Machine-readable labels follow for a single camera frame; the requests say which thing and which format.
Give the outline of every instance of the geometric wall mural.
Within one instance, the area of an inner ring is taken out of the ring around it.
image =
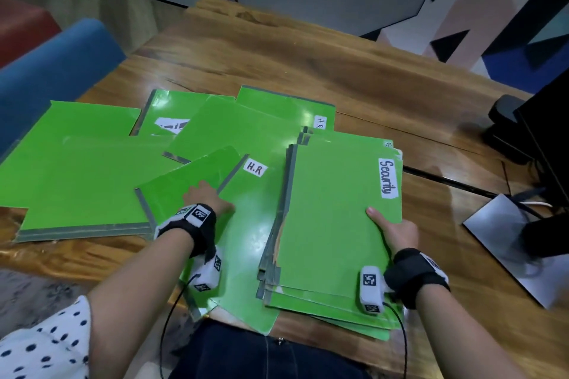
[[[569,0],[425,0],[364,37],[535,94],[569,68]]]

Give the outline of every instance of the dark jeans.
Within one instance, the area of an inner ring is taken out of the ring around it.
[[[170,379],[369,379],[361,364],[323,349],[206,320]]]

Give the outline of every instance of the hand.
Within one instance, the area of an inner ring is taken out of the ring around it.
[[[383,231],[391,257],[408,247],[419,248],[419,228],[413,222],[403,219],[401,223],[391,223],[373,207],[367,208],[365,212]]]
[[[219,217],[223,213],[235,210],[235,206],[231,202],[227,202],[217,195],[217,192],[208,182],[202,180],[197,187],[190,186],[188,192],[183,195],[184,206],[193,204],[209,205],[216,216]]]

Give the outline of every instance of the stack of green folders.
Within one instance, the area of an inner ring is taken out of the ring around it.
[[[142,111],[52,102],[0,158],[0,206],[28,209],[16,242],[151,240],[206,180],[236,211],[217,221],[220,284],[184,293],[194,319],[219,306],[268,334],[285,309],[386,340],[397,318],[366,314],[358,282],[388,266],[365,209],[401,220],[402,155],[334,119],[331,104],[248,86],[236,99],[154,90]]]

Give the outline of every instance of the wooden table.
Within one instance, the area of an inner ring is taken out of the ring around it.
[[[440,181],[494,193],[531,184],[479,138],[502,94],[528,95],[482,76],[392,47],[220,0],[200,0],[183,20],[151,39],[82,102],[142,108],[154,88],[237,95],[242,84],[336,105],[336,130],[391,138],[405,165]],[[539,307],[461,226],[488,198],[404,174],[403,216],[422,231],[421,249],[450,276],[466,309],[540,378],[569,372],[569,300]],[[12,245],[22,213],[0,212],[0,264],[94,285],[138,252],[138,237]],[[212,316],[231,321],[226,312]],[[415,312],[407,318],[410,377],[440,371]],[[400,332],[375,341],[313,318],[282,312],[271,335],[335,351],[400,373]]]

